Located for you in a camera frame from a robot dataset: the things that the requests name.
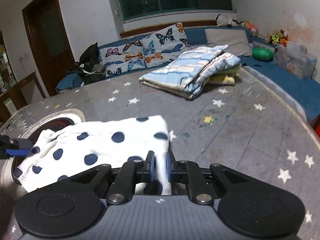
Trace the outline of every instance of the black circular pad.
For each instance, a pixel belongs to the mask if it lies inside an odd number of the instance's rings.
[[[227,193],[218,207],[219,216],[226,225],[243,235],[257,238],[297,233],[304,212],[302,202],[285,191],[280,195]]]
[[[52,195],[41,199],[38,210],[47,216],[63,216],[69,213],[75,206],[73,199],[64,195]]]
[[[100,199],[85,184],[68,182],[65,187],[54,183],[23,196],[15,206],[15,216],[24,233],[61,238],[83,232],[103,210]]]

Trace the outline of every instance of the wooden headboard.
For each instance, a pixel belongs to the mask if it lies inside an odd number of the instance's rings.
[[[127,38],[132,36],[137,36],[143,33],[150,33],[159,31],[165,27],[168,27],[175,23],[166,23],[161,25],[155,25],[155,26],[149,26],[149,27],[143,27],[140,29],[135,29],[127,32],[120,33],[121,38]],[[192,21],[192,22],[182,22],[184,27],[199,27],[199,26],[216,26],[217,21],[216,20],[205,20],[205,21]]]

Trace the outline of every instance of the butterfly pillow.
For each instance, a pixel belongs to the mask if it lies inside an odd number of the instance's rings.
[[[147,67],[171,62],[189,46],[182,23],[156,31],[141,40]]]
[[[141,41],[100,49],[100,63],[107,67],[106,77],[145,68]]]

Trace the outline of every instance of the polka dot cloth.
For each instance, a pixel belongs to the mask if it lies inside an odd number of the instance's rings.
[[[40,148],[38,146],[35,146],[31,149],[31,153],[32,154],[37,154],[40,152]]]
[[[170,194],[165,158],[168,134],[161,116],[83,122],[58,132],[45,130],[30,155],[13,173],[30,192],[101,164],[118,168],[127,161],[143,161],[151,150],[155,152],[163,194]]]

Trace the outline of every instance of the green bowl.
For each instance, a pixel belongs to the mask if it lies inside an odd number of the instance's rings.
[[[270,49],[252,49],[252,56],[260,61],[270,61],[273,59],[273,53]]]

